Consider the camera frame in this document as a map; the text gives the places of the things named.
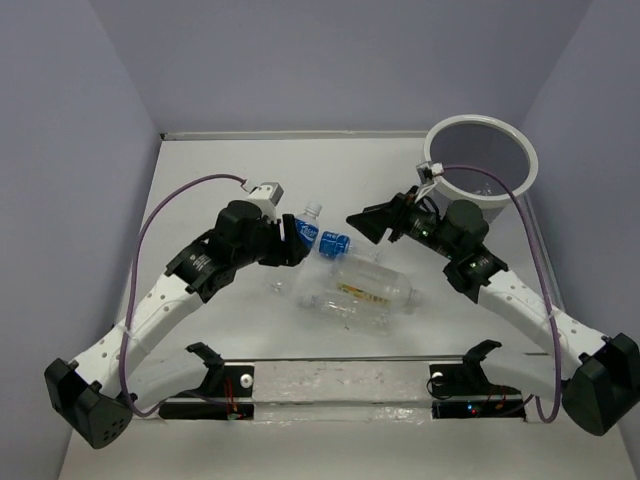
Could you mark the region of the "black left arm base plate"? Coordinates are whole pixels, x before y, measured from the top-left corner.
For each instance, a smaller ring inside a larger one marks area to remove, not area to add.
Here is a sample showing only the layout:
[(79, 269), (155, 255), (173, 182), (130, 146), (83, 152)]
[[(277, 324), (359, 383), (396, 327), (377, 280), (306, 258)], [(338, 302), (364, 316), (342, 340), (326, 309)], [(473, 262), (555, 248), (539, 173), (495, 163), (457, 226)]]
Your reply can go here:
[(163, 420), (252, 420), (254, 377), (253, 364), (227, 362), (223, 369), (208, 373), (195, 390), (166, 400), (158, 416)]

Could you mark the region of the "blue label bottle sideways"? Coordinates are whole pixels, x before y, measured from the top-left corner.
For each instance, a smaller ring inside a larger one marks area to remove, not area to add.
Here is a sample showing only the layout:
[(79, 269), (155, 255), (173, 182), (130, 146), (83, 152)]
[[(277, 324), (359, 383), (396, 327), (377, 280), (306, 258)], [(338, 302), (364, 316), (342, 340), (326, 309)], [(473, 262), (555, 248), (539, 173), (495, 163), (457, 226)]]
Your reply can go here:
[(321, 234), (318, 252), (322, 257), (330, 260), (347, 255), (373, 263), (379, 263), (382, 256), (381, 249), (376, 245), (332, 231), (324, 231)]

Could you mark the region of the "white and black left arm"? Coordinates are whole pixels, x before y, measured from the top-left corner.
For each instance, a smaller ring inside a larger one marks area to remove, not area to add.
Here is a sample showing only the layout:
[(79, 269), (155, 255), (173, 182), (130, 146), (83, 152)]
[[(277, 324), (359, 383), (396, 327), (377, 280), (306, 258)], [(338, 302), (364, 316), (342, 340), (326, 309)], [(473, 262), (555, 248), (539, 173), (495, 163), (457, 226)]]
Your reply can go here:
[(298, 220), (274, 220), (253, 201), (234, 200), (215, 226), (182, 249), (123, 320), (70, 361), (53, 360), (44, 379), (53, 409), (92, 448), (112, 443), (140, 410), (128, 377), (184, 319), (249, 265), (294, 267), (309, 254)]

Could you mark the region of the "clear unlabelled plastic bottle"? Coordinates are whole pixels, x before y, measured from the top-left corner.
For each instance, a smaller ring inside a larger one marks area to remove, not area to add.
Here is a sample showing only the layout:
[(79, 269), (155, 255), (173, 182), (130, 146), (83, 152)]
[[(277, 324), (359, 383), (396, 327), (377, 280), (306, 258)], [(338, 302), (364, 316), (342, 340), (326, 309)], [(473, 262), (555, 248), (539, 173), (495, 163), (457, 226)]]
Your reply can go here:
[(471, 184), (461, 187), (461, 190), (465, 191), (469, 195), (486, 198), (501, 195), (499, 185), (493, 181), (472, 182)]

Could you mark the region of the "blue label Chinese text bottle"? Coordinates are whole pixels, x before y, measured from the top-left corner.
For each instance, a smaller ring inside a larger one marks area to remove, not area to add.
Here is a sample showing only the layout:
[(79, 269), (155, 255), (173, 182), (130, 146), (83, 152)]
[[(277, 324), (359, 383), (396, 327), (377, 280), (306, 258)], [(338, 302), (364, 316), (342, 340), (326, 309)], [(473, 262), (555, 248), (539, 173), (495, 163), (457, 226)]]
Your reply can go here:
[[(321, 204), (308, 202), (304, 211), (295, 216), (296, 232), (309, 250), (313, 249), (319, 234), (318, 217), (321, 210)], [(290, 293), (295, 286), (303, 266), (304, 262), (301, 261), (295, 267), (270, 269), (265, 276), (266, 286), (280, 295)]]

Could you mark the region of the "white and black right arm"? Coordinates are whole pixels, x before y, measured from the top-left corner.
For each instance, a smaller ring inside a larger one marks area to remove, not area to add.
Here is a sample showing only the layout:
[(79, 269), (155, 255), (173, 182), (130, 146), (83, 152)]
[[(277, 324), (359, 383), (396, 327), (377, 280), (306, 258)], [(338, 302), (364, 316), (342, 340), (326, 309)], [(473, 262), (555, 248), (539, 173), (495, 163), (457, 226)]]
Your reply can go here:
[(446, 257), (444, 274), (457, 292), (560, 358), (568, 376), (561, 383), (561, 403), (583, 430), (602, 436), (638, 404), (637, 343), (623, 333), (608, 337), (546, 306), (484, 246), (489, 225), (473, 202), (455, 200), (438, 216), (419, 207), (414, 195), (398, 194), (347, 222), (373, 243), (406, 235)]

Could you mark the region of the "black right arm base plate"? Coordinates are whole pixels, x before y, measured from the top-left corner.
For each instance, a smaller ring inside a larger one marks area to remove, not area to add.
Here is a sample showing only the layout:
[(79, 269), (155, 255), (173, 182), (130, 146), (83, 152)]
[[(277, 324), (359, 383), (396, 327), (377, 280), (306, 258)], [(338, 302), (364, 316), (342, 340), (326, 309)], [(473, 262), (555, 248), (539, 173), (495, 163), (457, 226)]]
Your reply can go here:
[(468, 379), (462, 364), (430, 365), (426, 390), (433, 400), (431, 413), (436, 420), (526, 419), (519, 390)]

